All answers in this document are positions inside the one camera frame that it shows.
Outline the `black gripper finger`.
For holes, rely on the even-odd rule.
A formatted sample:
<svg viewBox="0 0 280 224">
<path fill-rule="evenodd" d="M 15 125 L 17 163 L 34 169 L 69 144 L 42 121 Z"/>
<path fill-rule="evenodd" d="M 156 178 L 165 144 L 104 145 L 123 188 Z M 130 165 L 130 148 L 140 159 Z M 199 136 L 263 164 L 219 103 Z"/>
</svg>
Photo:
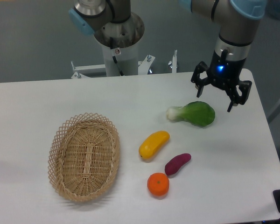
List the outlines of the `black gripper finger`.
<svg viewBox="0 0 280 224">
<path fill-rule="evenodd" d="M 209 79 L 208 73 L 206 73 L 205 78 L 200 78 L 200 75 L 203 72 L 207 72 L 208 69 L 209 69 L 209 67 L 207 66 L 207 64 L 205 62 L 201 61 L 195 67 L 195 70 L 193 72 L 191 82 L 195 84 L 195 87 L 197 89 L 197 95 L 196 95 L 197 98 L 199 98 L 201 96 L 201 94 L 203 92 L 203 89 L 204 89 L 204 86 L 210 84 L 210 79 Z"/>
<path fill-rule="evenodd" d="M 249 80 L 238 80 L 237 83 L 228 84 L 226 93 L 231 101 L 228 106 L 227 112 L 230 112 L 234 106 L 244 105 L 246 103 L 250 94 L 251 87 L 252 82 Z"/>
</svg>

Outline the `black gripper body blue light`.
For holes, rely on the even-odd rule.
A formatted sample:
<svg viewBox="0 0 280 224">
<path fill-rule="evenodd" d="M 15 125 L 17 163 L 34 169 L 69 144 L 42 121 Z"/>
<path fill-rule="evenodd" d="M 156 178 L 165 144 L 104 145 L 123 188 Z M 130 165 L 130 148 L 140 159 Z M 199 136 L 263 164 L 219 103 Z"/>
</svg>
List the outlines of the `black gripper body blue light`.
<svg viewBox="0 0 280 224">
<path fill-rule="evenodd" d="M 245 64 L 245 60 L 223 61 L 215 51 L 212 56 L 210 67 L 207 70 L 210 84 L 221 90 L 234 90 L 239 83 L 239 75 Z"/>
</svg>

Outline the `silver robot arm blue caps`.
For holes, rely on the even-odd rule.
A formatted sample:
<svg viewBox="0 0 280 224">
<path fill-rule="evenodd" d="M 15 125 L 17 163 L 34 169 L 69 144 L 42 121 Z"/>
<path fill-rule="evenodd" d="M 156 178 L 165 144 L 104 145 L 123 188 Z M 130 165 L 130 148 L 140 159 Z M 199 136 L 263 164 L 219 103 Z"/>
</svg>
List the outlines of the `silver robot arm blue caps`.
<svg viewBox="0 0 280 224">
<path fill-rule="evenodd" d="M 206 85 L 226 92 L 230 107 L 246 103 L 251 81 L 239 79 L 259 23 L 264 16 L 264 0 L 182 0 L 180 4 L 220 25 L 210 65 L 200 62 L 191 82 L 200 96 Z M 144 34 L 142 19 L 131 11 L 128 0 L 76 0 L 69 17 L 84 35 L 93 35 L 105 50 L 108 76 L 138 74 L 136 54 L 126 51 Z"/>
</svg>

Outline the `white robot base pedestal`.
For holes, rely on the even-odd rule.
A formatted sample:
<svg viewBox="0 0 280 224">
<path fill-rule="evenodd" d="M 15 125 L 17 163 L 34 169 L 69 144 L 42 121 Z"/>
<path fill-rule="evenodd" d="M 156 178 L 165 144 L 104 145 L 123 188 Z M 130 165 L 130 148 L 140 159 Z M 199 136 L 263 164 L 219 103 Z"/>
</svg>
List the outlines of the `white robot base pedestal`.
<svg viewBox="0 0 280 224">
<path fill-rule="evenodd" d="M 139 43 L 145 31 L 142 19 L 131 12 L 123 23 L 107 23 L 94 37 L 103 52 L 108 77 L 138 74 Z"/>
</svg>

